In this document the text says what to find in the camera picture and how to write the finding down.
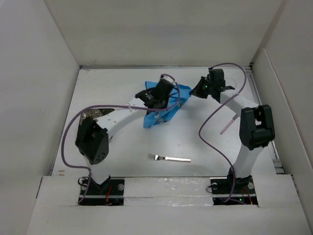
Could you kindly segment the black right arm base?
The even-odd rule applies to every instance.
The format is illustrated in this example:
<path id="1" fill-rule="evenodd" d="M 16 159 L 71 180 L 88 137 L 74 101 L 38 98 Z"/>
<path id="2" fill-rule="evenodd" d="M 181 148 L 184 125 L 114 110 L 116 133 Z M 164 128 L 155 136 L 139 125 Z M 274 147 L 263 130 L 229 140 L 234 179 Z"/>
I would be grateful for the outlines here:
<path id="1" fill-rule="evenodd" d="M 234 179 L 231 169 L 225 177 L 211 177 L 206 191 L 212 196 L 214 206 L 258 205 L 252 176 Z"/>

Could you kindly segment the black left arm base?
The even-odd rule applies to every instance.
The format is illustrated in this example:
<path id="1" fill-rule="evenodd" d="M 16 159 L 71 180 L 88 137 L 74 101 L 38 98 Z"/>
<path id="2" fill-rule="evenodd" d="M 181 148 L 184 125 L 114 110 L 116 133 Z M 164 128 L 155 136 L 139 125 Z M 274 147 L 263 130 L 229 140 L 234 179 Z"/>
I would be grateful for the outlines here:
<path id="1" fill-rule="evenodd" d="M 97 184 L 91 179 L 87 188 L 89 178 L 80 177 L 80 195 L 78 204 L 81 206 L 123 206 L 124 205 L 124 178 L 109 178 L 102 184 Z"/>

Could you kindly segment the silver fork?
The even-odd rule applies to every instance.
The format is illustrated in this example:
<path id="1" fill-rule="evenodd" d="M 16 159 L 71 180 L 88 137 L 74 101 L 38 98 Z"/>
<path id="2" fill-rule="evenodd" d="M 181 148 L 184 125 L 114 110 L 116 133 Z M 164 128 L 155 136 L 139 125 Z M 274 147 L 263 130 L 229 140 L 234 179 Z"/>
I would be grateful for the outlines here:
<path id="1" fill-rule="evenodd" d="M 164 156 L 154 155 L 154 154 L 148 154 L 148 159 L 153 160 L 153 161 L 169 161 L 169 162 L 182 162 L 182 163 L 190 163 L 191 162 L 191 159 L 164 157 Z"/>

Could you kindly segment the black floral square plate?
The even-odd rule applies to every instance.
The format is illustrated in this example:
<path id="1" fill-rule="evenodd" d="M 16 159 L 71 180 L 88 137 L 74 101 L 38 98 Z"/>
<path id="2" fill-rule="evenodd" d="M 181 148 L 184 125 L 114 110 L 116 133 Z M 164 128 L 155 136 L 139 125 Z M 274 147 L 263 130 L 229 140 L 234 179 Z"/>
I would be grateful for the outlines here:
<path id="1" fill-rule="evenodd" d="M 115 109 L 114 108 L 95 108 L 95 109 L 88 109 L 85 112 L 83 112 L 80 115 L 80 119 L 79 119 L 79 125 L 82 125 L 82 122 L 86 119 L 86 118 L 91 118 L 91 119 L 97 119 L 100 118 L 102 116 L 105 116 L 111 112 L 113 112 Z"/>

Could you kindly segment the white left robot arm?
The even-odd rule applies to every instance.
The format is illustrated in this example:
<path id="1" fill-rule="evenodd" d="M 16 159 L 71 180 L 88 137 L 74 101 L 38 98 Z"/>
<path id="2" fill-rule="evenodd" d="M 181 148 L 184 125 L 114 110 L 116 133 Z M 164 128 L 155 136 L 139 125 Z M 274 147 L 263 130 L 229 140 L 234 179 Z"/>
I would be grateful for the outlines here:
<path id="1" fill-rule="evenodd" d="M 109 140 L 120 129 L 156 109 L 165 110 L 174 87 L 175 83 L 164 75 L 155 87 L 137 93 L 124 108 L 119 106 L 97 120 L 85 118 L 78 129 L 75 145 L 89 167 L 105 160 L 109 154 Z"/>

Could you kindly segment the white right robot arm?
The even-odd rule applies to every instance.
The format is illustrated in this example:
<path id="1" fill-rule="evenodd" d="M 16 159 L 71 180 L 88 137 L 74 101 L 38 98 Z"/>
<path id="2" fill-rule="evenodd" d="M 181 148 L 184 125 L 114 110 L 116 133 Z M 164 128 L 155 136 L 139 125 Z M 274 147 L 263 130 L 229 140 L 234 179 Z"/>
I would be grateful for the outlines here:
<path id="1" fill-rule="evenodd" d="M 222 69 L 209 69 L 190 92 L 199 98 L 211 96 L 221 106 L 226 106 L 240 118 L 239 137 L 241 148 L 234 165 L 229 170 L 226 187 L 237 193 L 244 187 L 244 180 L 251 177 L 252 168 L 263 148 L 275 138 L 272 109 L 259 105 L 227 86 Z"/>

